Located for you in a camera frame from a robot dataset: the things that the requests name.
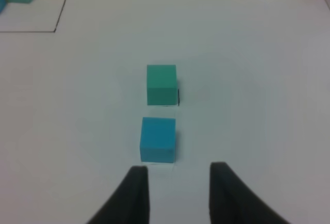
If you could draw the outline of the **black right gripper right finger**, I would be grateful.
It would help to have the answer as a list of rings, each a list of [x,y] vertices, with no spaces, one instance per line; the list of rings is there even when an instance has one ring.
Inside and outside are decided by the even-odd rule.
[[[287,223],[255,195],[225,162],[210,165],[211,223]]]

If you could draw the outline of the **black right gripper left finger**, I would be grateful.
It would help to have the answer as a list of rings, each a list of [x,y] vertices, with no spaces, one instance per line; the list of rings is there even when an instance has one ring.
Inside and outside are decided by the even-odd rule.
[[[149,223],[148,169],[132,166],[115,192],[88,223]]]

